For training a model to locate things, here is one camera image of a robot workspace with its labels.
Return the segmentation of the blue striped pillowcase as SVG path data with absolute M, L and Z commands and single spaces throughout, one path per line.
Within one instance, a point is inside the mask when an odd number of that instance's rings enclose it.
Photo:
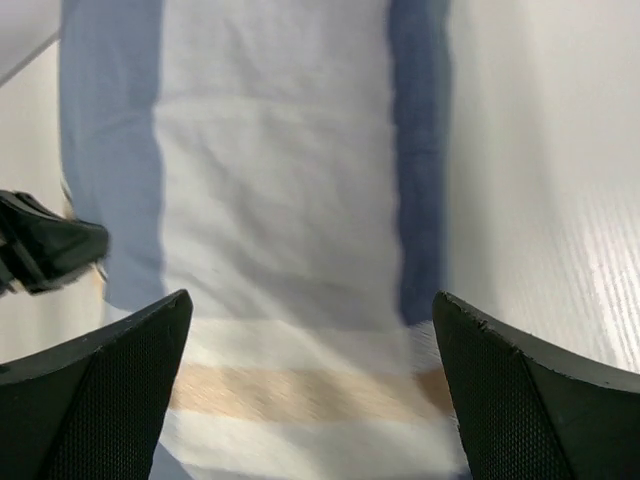
M 461 479 L 443 283 L 444 1 L 66 1 L 104 319 L 194 304 L 155 479 Z

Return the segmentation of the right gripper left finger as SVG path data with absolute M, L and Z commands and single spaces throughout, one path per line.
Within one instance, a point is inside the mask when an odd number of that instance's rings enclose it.
M 179 290 L 3 364 L 2 478 L 148 478 L 192 310 Z

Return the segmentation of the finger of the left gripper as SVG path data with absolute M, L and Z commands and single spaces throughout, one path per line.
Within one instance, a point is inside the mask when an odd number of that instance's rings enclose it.
M 109 234 L 63 218 L 26 192 L 1 192 L 1 293 L 30 295 L 76 281 L 107 254 Z

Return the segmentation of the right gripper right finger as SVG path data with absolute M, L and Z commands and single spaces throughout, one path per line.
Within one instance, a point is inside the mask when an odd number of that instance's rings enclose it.
M 433 301 L 437 344 L 476 479 L 636 479 L 639 377 Z

